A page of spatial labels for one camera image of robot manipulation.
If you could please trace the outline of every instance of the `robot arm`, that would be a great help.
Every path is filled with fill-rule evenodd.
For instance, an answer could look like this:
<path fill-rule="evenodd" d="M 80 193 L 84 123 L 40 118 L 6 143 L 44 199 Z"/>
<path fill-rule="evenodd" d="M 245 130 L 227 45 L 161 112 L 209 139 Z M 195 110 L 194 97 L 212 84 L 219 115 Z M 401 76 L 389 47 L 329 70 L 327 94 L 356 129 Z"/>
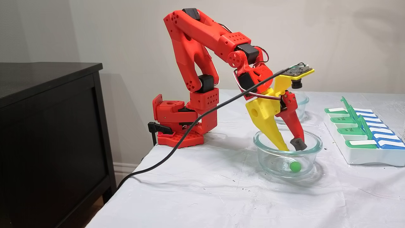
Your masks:
<path fill-rule="evenodd" d="M 264 64 L 263 50 L 260 47 L 250 45 L 251 40 L 244 34 L 231 32 L 197 9 L 173 11 L 164 18 L 164 22 L 172 39 L 180 73 L 190 91 L 190 102 L 186 105 L 183 101 L 163 101 L 161 95 L 153 100 L 155 120 L 173 131 L 173 134 L 159 133 L 158 143 L 174 146 L 188 123 L 219 103 L 218 89 L 214 88 L 219 83 L 219 77 L 206 47 L 236 68 L 234 76 L 241 90 L 247 90 L 273 73 Z M 197 75 L 194 63 L 203 75 Z M 284 119 L 294 139 L 300 139 L 302 143 L 304 141 L 303 130 L 295 114 L 295 95 L 288 92 L 287 88 L 292 82 L 293 85 L 300 84 L 301 78 L 312 72 L 313 70 L 309 69 L 299 73 L 292 72 L 291 75 L 280 75 L 275 79 L 274 89 L 270 88 L 273 80 L 269 80 L 245 95 L 246 100 L 258 97 L 246 104 L 248 112 L 254 124 L 280 150 L 288 148 L 274 121 L 275 115 Z M 217 115 L 214 111 L 193 127 L 191 133 L 194 135 L 192 138 L 186 138 L 180 147 L 203 143 L 202 135 L 216 125 Z"/>

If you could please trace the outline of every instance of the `red robot arm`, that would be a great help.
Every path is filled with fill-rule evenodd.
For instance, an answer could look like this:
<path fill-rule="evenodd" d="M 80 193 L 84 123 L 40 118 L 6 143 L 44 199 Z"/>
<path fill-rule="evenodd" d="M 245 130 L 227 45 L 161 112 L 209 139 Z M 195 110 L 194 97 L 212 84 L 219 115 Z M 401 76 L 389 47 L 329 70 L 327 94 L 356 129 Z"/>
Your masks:
<path fill-rule="evenodd" d="M 155 120 L 170 127 L 173 134 L 158 134 L 158 143 L 169 146 L 177 144 L 183 132 L 199 115 L 212 109 L 219 103 L 218 73 L 206 47 L 214 51 L 231 67 L 237 68 L 237 81 L 242 89 L 272 76 L 271 70 L 264 64 L 263 53 L 259 47 L 250 45 L 251 40 L 240 32 L 231 32 L 197 9 L 173 11 L 164 19 L 167 31 L 172 39 L 173 49 L 187 89 L 190 101 L 163 101 L 158 95 L 153 100 Z M 203 75 L 195 71 L 196 63 Z M 259 86 L 254 93 L 264 93 L 273 80 Z M 246 95 L 246 100 L 254 96 Z M 216 111 L 202 118 L 180 147 L 193 146 L 204 142 L 203 134 L 217 125 Z"/>

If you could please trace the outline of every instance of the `green ball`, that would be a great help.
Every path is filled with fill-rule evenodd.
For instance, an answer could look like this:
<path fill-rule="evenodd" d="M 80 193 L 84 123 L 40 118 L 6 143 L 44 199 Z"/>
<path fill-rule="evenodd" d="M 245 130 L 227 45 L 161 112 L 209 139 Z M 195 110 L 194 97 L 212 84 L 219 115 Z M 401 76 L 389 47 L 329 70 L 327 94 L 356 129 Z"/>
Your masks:
<path fill-rule="evenodd" d="M 293 161 L 290 164 L 290 169 L 293 172 L 299 172 L 301 170 L 301 164 L 297 161 Z"/>

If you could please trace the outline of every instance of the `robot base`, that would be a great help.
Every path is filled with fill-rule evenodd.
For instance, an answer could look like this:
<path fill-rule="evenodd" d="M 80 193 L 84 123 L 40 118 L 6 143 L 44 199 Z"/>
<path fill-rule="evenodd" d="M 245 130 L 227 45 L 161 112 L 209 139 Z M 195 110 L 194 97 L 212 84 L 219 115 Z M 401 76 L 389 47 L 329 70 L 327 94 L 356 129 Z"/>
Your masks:
<path fill-rule="evenodd" d="M 183 137 L 185 131 L 186 130 L 184 130 L 181 133 L 175 132 L 172 135 L 167 135 L 167 134 L 163 134 L 163 133 L 159 132 L 158 133 L 158 144 L 174 147 L 180 141 L 180 139 Z M 204 136 L 198 134 L 195 131 L 191 131 L 187 135 L 187 137 L 184 139 L 184 141 L 180 144 L 179 148 L 195 146 L 195 145 L 200 145 L 200 144 L 204 144 Z"/>

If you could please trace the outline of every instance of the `white wall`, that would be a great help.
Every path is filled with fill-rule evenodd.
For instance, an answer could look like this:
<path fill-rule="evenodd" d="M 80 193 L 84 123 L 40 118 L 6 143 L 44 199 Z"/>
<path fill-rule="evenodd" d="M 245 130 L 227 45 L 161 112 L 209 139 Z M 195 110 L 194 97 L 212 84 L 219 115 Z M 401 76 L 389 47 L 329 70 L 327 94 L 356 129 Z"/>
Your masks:
<path fill-rule="evenodd" d="M 0 61 L 102 62 L 114 162 L 138 164 L 152 99 L 188 100 L 162 19 L 190 7 L 265 48 L 273 71 L 313 66 L 303 90 L 404 93 L 403 0 L 1 1 Z M 232 68 L 213 59 L 220 88 L 235 89 Z"/>

